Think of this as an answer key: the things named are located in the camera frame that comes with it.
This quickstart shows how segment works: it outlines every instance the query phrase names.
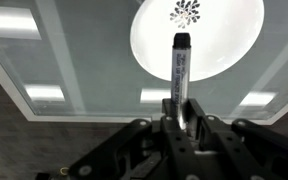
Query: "fluorescent light panel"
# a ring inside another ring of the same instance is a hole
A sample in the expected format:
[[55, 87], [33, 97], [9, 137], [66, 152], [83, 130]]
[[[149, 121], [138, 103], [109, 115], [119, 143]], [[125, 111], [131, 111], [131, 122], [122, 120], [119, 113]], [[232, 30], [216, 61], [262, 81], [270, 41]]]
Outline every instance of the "fluorescent light panel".
[[266, 106], [275, 96], [274, 92], [251, 91], [240, 103], [240, 106]]
[[162, 103], [162, 99], [171, 98], [169, 89], [142, 89], [141, 103]]
[[65, 101], [60, 86], [57, 85], [25, 85], [32, 101]]
[[0, 37], [41, 39], [29, 9], [0, 7]]

